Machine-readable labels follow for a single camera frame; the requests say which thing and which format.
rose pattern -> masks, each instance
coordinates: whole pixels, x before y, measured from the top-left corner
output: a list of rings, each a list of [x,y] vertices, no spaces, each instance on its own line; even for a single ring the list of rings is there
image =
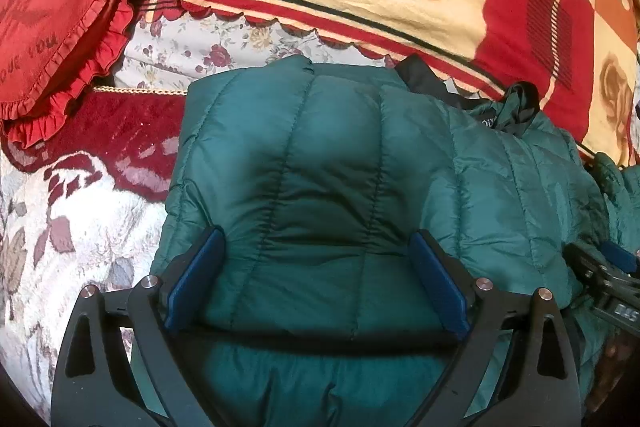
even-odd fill
[[[162,35],[162,21],[157,20],[151,23],[150,33],[152,37],[160,37]]]
[[[608,55],[600,69],[600,94],[607,112],[607,121],[613,127],[622,151],[618,164],[625,162],[628,155],[626,120],[631,112],[633,93],[615,55]]]
[[[220,44],[214,44],[211,47],[211,51],[208,57],[204,57],[203,63],[205,66],[213,64],[217,68],[225,68],[231,64],[231,57],[226,49]]]

floral fabric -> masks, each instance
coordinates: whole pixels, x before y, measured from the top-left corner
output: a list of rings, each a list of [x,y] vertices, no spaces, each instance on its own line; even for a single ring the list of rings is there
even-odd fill
[[[354,45],[329,46],[315,31],[292,34],[279,22],[252,25],[245,17],[194,19],[187,13],[175,21],[137,22],[113,76],[116,87],[185,90],[203,76],[264,66],[289,55],[314,62],[394,65],[389,57],[367,58]]]
[[[75,168],[65,164],[70,156]],[[129,288],[147,275],[166,213],[162,203],[117,190],[87,153],[27,173],[0,152],[0,172],[0,363],[49,421],[58,348],[78,292],[89,283]],[[123,338],[130,353],[132,331]]]

gold chain trim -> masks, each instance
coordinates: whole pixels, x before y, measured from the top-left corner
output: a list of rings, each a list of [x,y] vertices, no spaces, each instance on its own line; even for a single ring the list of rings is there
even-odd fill
[[[171,89],[138,89],[137,87],[111,87],[111,86],[94,86],[94,91],[100,92],[119,92],[123,94],[176,94],[179,96],[187,96],[186,90]]]

red fabric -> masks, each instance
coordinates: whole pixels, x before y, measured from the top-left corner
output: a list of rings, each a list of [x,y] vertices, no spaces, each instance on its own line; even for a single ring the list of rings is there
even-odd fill
[[[261,0],[214,0],[225,6],[237,8],[237,12],[228,12],[228,15],[235,15],[243,10],[254,10],[257,12],[265,13],[263,21],[273,20],[278,18],[281,22],[284,20],[294,20],[301,22],[308,28],[325,28],[328,31],[345,36],[347,39],[353,42],[359,42],[358,48],[361,50],[369,50],[369,46],[378,49],[388,50],[392,54],[398,54],[403,57],[416,53],[422,57],[422,59],[431,67],[436,68],[442,73],[448,74],[457,80],[465,82],[469,86],[482,90],[487,96],[494,100],[500,99],[504,94],[504,90],[495,84],[490,83],[490,79],[482,73],[477,73],[477,76],[468,73],[465,69],[460,68],[459,65],[447,62],[442,58],[430,55],[426,52],[418,50],[409,44],[403,44],[402,42],[393,41],[385,36],[366,31],[362,28],[351,26],[342,22],[327,19],[319,14],[308,13],[301,9],[294,9],[287,6],[281,6],[277,4],[270,4],[269,2]],[[200,9],[202,7],[191,5],[185,1],[182,1],[183,6],[191,12],[192,9]],[[217,14],[223,14],[221,10],[216,10]],[[257,17],[251,17],[252,20],[259,21]],[[378,54],[373,51],[371,56],[377,57]]]
[[[134,18],[137,21],[144,19],[146,22],[155,22],[160,17],[175,21],[185,13],[185,9],[177,0],[132,0],[132,4],[136,12]]]
[[[552,53],[554,0],[486,0],[486,37],[474,63],[507,86],[518,80],[536,84],[543,98],[556,71],[554,95],[545,112],[577,140],[589,127],[593,91],[594,11],[588,0],[560,0],[556,19],[558,48]]]
[[[23,172],[51,166],[93,173],[84,155],[89,153],[105,164],[116,188],[132,190],[148,201],[164,201],[177,157],[184,100],[177,94],[89,89],[68,123],[40,147],[21,150],[2,137],[2,151]]]
[[[0,44],[8,61],[0,118],[10,140],[29,146],[53,136],[89,81],[108,73],[128,40],[127,1],[0,0],[0,35],[14,35]]]

bed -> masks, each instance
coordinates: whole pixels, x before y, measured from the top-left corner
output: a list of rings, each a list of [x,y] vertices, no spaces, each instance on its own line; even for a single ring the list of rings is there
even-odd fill
[[[148,273],[194,80],[294,54],[392,68],[416,53],[464,96],[530,80],[586,161],[603,151],[625,166],[640,151],[635,1],[134,0],[112,77],[50,140],[2,140],[0,363],[48,420],[79,289]]]

